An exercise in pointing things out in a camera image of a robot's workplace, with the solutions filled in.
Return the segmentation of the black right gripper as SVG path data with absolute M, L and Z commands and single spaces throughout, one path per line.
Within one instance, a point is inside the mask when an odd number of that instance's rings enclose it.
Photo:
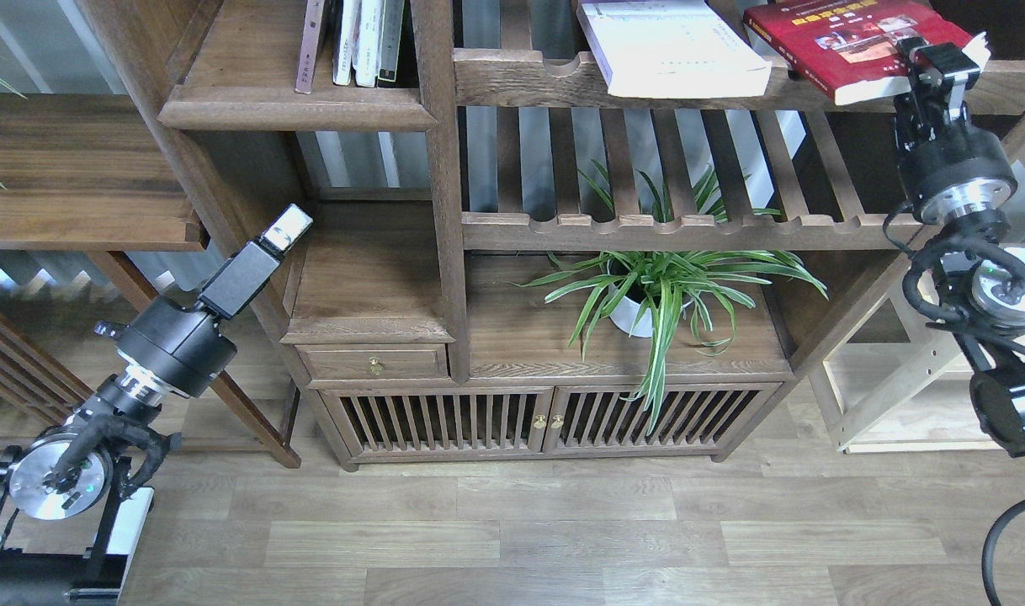
M 1017 191 L 1000 139 L 974 126 L 963 100 L 981 66 L 954 43 L 928 45 L 920 35 L 896 43 L 906 76 L 897 93 L 897 167 L 912 214 L 948 224 L 994 210 Z

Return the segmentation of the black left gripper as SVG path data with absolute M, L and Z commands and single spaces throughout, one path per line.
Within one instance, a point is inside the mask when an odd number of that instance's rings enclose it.
M 129 325 L 98 322 L 94 332 L 115 341 L 125 360 L 114 383 L 135 400 L 159 400 L 170 392 L 200 396 L 236 356 L 235 344 L 220 333 L 220 318 L 235 317 L 265 288 L 312 223 L 308 212 L 289 205 L 206 281 L 199 308 L 158 296 Z

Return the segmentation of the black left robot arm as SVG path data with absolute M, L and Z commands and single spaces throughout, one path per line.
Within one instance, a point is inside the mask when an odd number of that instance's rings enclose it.
M 6 502 L 38 520 L 65 520 L 102 506 L 94 542 L 81 555 L 28 553 L 6 546 L 0 530 L 0 605 L 115 605 L 133 548 L 109 542 L 119 513 L 131 500 L 146 520 L 148 481 L 181 433 L 162 436 L 151 423 L 167 394 L 199 396 L 224 371 L 236 346 L 220 332 L 255 298 L 312 224 L 289 205 L 283 214 L 206 281 L 196 304 L 156 296 L 128 325 L 99 322 L 125 361 L 65 422 L 48 427 L 28 448 L 0 455 L 0 518 Z

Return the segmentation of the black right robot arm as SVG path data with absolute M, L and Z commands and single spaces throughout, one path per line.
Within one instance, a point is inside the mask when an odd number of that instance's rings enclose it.
M 1013 458 L 1025 456 L 1025 247 L 1003 247 L 1000 206 L 1017 191 L 1000 139 L 971 122 L 965 92 L 977 62 L 952 43 L 897 42 L 910 89 L 895 96 L 900 212 L 940 232 L 911 265 L 902 295 L 932 329 L 951 333 L 973 368 L 975 416 Z

